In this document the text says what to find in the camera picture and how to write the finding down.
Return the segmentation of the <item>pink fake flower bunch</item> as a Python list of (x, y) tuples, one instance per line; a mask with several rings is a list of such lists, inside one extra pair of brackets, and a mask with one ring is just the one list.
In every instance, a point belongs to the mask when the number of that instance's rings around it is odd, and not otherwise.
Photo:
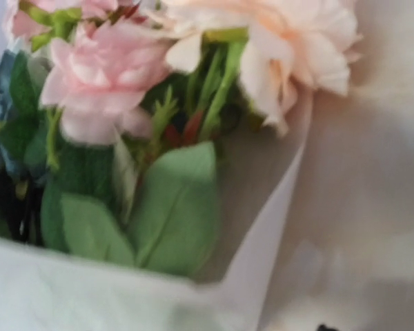
[(288, 132), (297, 85), (344, 96), (354, 1), (9, 1), (41, 85), (43, 244), (190, 277), (220, 226), (218, 138)]

